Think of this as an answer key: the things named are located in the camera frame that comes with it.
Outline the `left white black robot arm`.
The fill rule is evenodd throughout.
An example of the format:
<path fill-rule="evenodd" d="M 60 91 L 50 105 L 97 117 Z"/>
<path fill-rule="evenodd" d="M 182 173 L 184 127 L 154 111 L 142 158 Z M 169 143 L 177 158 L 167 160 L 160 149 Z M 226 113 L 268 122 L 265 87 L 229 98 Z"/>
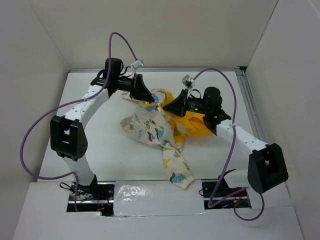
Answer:
<path fill-rule="evenodd" d="M 125 75 L 123 62 L 119 58 L 109 58 L 105 68 L 91 81 L 89 89 L 81 101 L 62 116 L 55 115 L 50 121 L 50 147 L 75 173 L 75 184 L 88 200 L 99 193 L 98 180 L 86 159 L 88 140 L 85 128 L 96 111 L 116 91 L 125 91 L 138 101 L 152 103 L 154 98 L 144 84 L 143 76 L 136 70 L 144 65 L 136 60 L 130 65 L 132 74 Z"/>

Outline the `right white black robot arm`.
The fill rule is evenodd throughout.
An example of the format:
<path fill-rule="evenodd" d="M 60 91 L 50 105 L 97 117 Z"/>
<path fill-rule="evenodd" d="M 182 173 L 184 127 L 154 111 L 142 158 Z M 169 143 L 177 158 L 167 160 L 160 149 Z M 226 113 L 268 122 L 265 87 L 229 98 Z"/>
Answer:
<path fill-rule="evenodd" d="M 194 97 L 183 89 L 180 95 L 163 109 L 175 116 L 189 113 L 203 115 L 205 127 L 214 135 L 233 144 L 248 159 L 246 186 L 258 194 L 286 182 L 289 178 L 282 148 L 267 144 L 233 123 L 222 109 L 223 99 L 216 87 L 207 87 L 202 97 Z"/>

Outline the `dinosaur print yellow-lined jacket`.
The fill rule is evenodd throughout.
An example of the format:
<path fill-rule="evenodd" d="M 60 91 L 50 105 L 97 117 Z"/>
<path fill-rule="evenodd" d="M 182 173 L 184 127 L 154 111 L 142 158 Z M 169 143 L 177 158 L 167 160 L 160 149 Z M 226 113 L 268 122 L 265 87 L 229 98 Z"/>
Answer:
<path fill-rule="evenodd" d="M 120 126 L 135 141 L 146 145 L 159 145 L 167 179 L 186 190 L 195 177 L 182 156 L 185 139 L 212 135 L 203 122 L 201 113 L 187 112 L 179 117 L 164 111 L 164 105 L 173 101 L 171 92 L 162 88 L 151 89 L 154 101 L 138 101 L 134 113 L 124 118 Z"/>

